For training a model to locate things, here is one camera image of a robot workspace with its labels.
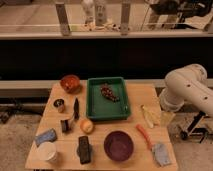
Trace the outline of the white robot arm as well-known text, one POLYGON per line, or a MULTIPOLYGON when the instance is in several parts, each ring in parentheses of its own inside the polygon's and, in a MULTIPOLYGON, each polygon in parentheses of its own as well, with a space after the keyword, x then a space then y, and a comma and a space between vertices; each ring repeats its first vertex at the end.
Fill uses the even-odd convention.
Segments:
POLYGON ((159 95, 165 111, 177 112, 188 101, 213 117, 213 90, 205 85, 207 71, 200 64, 190 64, 170 71, 164 79, 165 88, 159 95))

